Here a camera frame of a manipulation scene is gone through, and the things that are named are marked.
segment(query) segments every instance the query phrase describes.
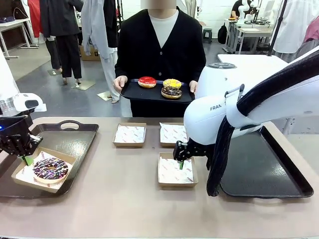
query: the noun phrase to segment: sleeve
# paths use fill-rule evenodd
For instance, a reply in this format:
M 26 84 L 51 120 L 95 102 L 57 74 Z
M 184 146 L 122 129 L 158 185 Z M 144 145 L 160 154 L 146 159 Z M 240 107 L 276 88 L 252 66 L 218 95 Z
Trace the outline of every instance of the sleeve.
M 128 33 L 125 27 L 125 24 L 122 24 L 122 28 L 119 36 L 119 46 L 118 46 L 118 62 L 115 65 L 115 75 L 119 76 L 127 76 L 128 75 L 128 66 L 127 63 L 128 57 L 127 53 L 129 52 L 129 41 L 128 41 Z
M 40 0 L 40 18 L 44 37 L 50 37 L 49 9 L 47 0 Z
M 233 9 L 231 11 L 238 11 L 239 6 L 240 6 L 240 1 L 235 2 Z
M 90 48 L 90 36 L 92 34 L 92 25 L 91 25 L 91 1 L 86 0 L 82 12 L 81 12 L 81 24 L 82 24 L 82 35 L 83 35 L 83 48 L 86 55 L 90 55 L 91 48 Z
M 79 12 L 82 11 L 83 1 L 82 0 L 68 0 L 68 3 L 75 7 L 75 9 Z
M 195 29 L 195 36 L 192 43 L 192 58 L 193 58 L 193 71 L 192 71 L 192 80 L 198 81 L 201 72 L 203 71 L 206 65 L 206 55 L 203 47 L 203 38 L 202 38 L 202 26 L 197 23 Z

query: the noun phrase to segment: donut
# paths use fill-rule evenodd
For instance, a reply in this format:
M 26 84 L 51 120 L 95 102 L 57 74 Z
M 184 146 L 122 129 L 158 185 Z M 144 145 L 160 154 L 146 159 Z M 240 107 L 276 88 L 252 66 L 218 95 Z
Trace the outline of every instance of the donut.
M 163 82 L 164 87 L 165 86 L 172 86 L 175 88 L 181 88 L 181 82 L 175 79 L 167 79 Z
M 181 94 L 181 90 L 172 86 L 163 87 L 161 90 L 161 95 L 168 99 L 179 99 Z
M 48 158 L 38 161 L 33 168 L 34 178 L 40 183 L 51 184 L 62 181 L 69 167 L 62 159 Z
M 153 77 L 144 76 L 139 78 L 138 84 L 144 88 L 153 88 L 156 86 L 156 80 Z

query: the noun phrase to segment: table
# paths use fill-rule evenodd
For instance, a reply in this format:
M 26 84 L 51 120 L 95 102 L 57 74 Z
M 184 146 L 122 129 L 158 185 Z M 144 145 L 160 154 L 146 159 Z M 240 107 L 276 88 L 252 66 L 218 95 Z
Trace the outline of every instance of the table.
M 265 80 L 288 66 L 287 62 L 277 56 L 219 54 L 217 57 L 221 62 L 231 63 L 237 67 L 233 71 L 226 71 L 229 79 L 245 77 L 249 82 Z M 294 123 L 294 118 L 288 118 L 283 134 L 289 134 Z
M 1 43 L 2 43 L 2 46 L 4 49 L 5 58 L 7 58 L 7 59 L 8 58 L 19 58 L 18 56 L 10 56 L 9 55 L 8 50 L 6 48 L 6 45 L 5 45 L 3 35 L 2 35 L 2 33 L 4 31 L 8 31 L 8 30 L 16 28 L 16 27 L 22 28 L 23 36 L 24 36 L 24 39 L 26 42 L 26 46 L 21 46 L 20 48 L 23 48 L 23 49 L 37 49 L 37 48 L 39 48 L 38 46 L 30 46 L 30 44 L 29 44 L 28 38 L 26 36 L 27 30 L 25 29 L 25 26 L 23 24 L 24 22 L 27 22 L 27 21 L 30 21 L 30 19 L 26 18 L 26 19 L 19 19 L 19 20 L 15 20 L 15 21 L 11 21 L 11 22 L 6 22 L 6 23 L 0 23 L 0 40 L 1 40 Z
M 301 238 L 319 235 L 319 177 L 271 123 L 273 137 L 313 186 L 307 199 L 208 197 L 206 158 L 193 189 L 158 187 L 159 122 L 182 119 L 40 118 L 97 123 L 99 131 L 70 192 L 57 199 L 0 199 L 0 234 L 31 238 Z M 115 148 L 118 123 L 146 122 L 144 148 Z
M 228 30 L 227 30 L 227 37 L 226 37 L 226 45 L 223 47 L 223 49 L 228 52 L 228 53 L 236 53 L 237 51 L 237 44 L 238 44 L 238 39 L 241 41 L 241 45 L 244 41 L 244 39 L 241 39 L 240 36 L 240 31 L 239 29 L 253 29 L 252 31 L 259 30 L 258 34 L 257 32 L 245 32 L 245 37 L 256 37 L 255 44 L 253 45 L 253 50 L 246 52 L 255 52 L 257 43 L 260 37 L 271 37 L 274 26 L 273 25 L 258 25 L 258 24 L 240 24 L 237 23 L 237 21 L 230 21 L 228 19 L 225 19 L 225 23 L 228 25 Z

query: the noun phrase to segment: white t-shirt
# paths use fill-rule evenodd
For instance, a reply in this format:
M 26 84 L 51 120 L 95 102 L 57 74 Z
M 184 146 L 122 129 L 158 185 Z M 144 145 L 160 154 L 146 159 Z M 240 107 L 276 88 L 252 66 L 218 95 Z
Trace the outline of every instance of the white t-shirt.
M 150 15 L 150 19 L 156 32 L 156 36 L 158 37 L 159 45 L 161 48 L 163 48 L 171 31 L 173 30 L 173 27 L 175 26 L 178 18 L 178 14 L 179 11 L 177 10 L 173 16 L 166 19 L 158 19 Z

